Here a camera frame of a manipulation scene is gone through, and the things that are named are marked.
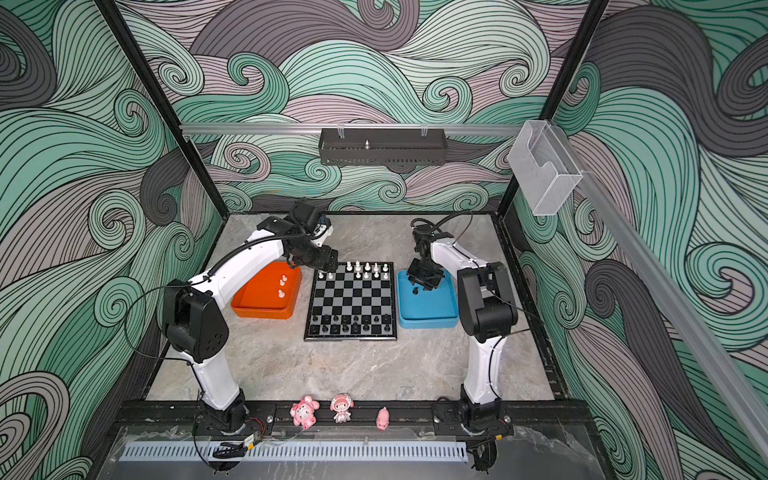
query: robotic arm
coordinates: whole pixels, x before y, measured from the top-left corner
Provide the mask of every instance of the robotic arm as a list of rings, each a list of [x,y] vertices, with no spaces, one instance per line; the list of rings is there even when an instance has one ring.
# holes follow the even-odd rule
[[[459,319],[467,335],[472,336],[460,401],[463,423],[470,431],[481,432],[500,412],[501,399],[494,385],[501,349],[511,327],[518,322],[517,310],[510,307],[515,297],[503,263],[475,257],[450,233],[441,231],[441,224],[413,227],[415,251],[421,258],[413,260],[408,277],[425,290],[440,284],[443,270],[456,279]]]
[[[224,345],[229,329],[221,310],[266,265],[282,256],[289,265],[333,272],[339,252],[324,246],[330,220],[312,205],[297,202],[285,218],[268,217],[243,245],[188,282],[165,289],[162,330],[192,364],[207,416],[225,433],[238,433],[247,416],[243,390],[232,378]]]

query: chessboard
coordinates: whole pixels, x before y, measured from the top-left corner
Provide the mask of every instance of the chessboard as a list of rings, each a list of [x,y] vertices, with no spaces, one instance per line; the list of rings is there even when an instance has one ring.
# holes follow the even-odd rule
[[[389,262],[368,264],[371,270],[366,272],[366,262],[360,262],[359,278],[356,262],[351,262],[350,272],[346,269],[347,262],[339,261],[330,278],[328,273],[322,273],[321,278],[321,272],[315,271],[305,340],[397,339],[393,265]]]

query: pink doll figurine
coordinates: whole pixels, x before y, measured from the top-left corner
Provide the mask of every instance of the pink doll figurine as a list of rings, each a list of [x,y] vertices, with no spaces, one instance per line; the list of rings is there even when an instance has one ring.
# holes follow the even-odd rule
[[[309,395],[301,399],[301,402],[294,403],[290,409],[293,424],[295,426],[301,425],[305,430],[315,425],[315,422],[317,422],[315,410],[318,408],[320,408],[320,403],[317,400],[312,400],[312,397]]]
[[[353,406],[355,406],[355,403],[352,401],[352,397],[346,393],[340,393],[339,395],[333,397],[333,400],[331,400],[331,410],[336,412],[336,414],[333,416],[333,419],[336,420],[336,423],[344,423],[349,421],[349,418],[351,417],[349,414],[349,409],[351,409]]]
[[[376,427],[382,432],[389,426],[389,410],[384,407],[379,410],[379,416],[376,417]]]

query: wave pattern wallpaper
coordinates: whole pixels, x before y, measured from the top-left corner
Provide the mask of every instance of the wave pattern wallpaper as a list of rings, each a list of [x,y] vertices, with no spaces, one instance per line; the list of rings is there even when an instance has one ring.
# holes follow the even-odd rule
[[[652,0],[598,26],[557,122],[768,400],[768,2]],[[573,397],[618,478],[768,478],[733,414],[576,190],[515,197],[511,235]]]
[[[0,1],[0,477],[84,478],[220,217],[92,0]],[[161,347],[139,302],[127,334]]]
[[[519,124],[537,118],[588,0],[118,0],[182,122]],[[636,5],[642,0],[625,0]],[[511,138],[449,164],[330,167],[317,136],[201,135],[232,211],[495,210]]]

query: gray marble surface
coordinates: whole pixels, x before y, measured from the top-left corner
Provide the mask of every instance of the gray marble surface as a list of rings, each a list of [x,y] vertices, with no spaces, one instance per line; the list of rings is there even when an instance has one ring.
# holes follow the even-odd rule
[[[210,264],[240,245],[266,215],[233,215]],[[407,269],[415,258],[409,227],[414,215],[330,215],[333,234],[326,244],[339,261],[390,261]],[[442,216],[422,216],[437,221]],[[442,228],[458,235],[469,217]],[[475,216],[459,243],[478,257],[506,263],[491,218]],[[398,329],[396,341],[304,342],[313,271],[302,267],[296,309],[288,320],[240,318],[227,306],[230,328],[225,352],[246,399],[331,399],[340,392],[353,399],[457,399],[467,372],[468,341],[461,324],[451,329]],[[526,329],[523,313],[513,329]],[[169,356],[175,354],[169,350]],[[551,400],[552,393],[530,332],[509,337],[502,350],[499,393],[507,400]],[[193,400],[199,387],[190,367],[164,362],[147,400]]]

